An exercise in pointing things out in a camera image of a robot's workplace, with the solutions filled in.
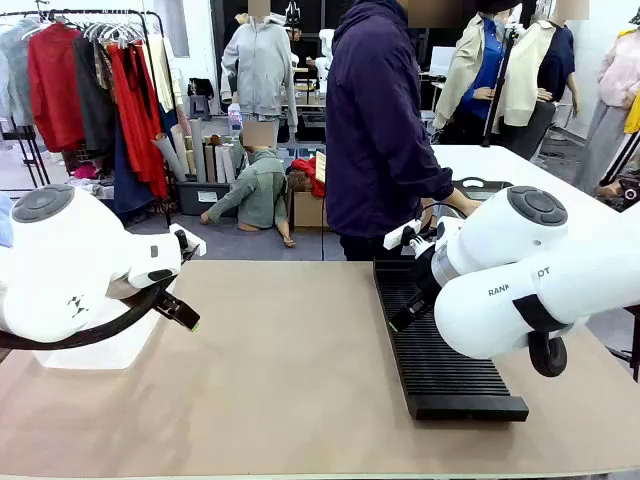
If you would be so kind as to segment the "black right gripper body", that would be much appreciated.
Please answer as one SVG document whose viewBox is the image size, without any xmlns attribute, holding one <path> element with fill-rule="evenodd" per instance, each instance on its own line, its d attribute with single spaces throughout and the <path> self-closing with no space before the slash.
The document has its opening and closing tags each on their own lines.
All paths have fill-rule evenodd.
<svg viewBox="0 0 640 480">
<path fill-rule="evenodd" d="M 441 291 L 441 286 L 432 272 L 433 252 L 423 252 L 412 266 L 412 280 L 418 291 L 418 298 L 427 306 L 433 306 Z"/>
</svg>

